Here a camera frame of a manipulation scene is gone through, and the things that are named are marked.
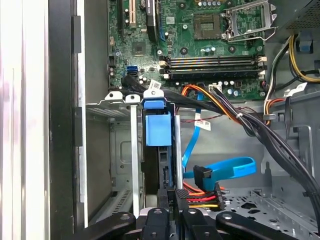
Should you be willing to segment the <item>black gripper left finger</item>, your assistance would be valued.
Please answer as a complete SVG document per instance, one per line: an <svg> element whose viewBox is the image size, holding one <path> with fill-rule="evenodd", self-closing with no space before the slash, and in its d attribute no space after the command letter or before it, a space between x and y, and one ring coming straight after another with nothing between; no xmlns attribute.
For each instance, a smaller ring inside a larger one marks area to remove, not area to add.
<svg viewBox="0 0 320 240"><path fill-rule="evenodd" d="M135 217L120 211L79 230L66 240L168 240L170 207L175 205L176 190L159 189L157 206L144 208Z"/></svg>

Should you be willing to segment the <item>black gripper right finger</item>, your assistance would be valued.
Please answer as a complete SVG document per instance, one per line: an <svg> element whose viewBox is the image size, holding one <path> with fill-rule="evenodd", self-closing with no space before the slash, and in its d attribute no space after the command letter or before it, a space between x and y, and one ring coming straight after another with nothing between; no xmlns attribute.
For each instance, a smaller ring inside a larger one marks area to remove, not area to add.
<svg viewBox="0 0 320 240"><path fill-rule="evenodd" d="M185 189L176 190L176 205L180 211L182 226L188 231L192 240L222 240L223 233L232 240L294 240L282 231L263 225L232 211L223 211L225 207L221 191L188 192ZM214 224L211 217L204 215L200 208L220 210Z"/></svg>

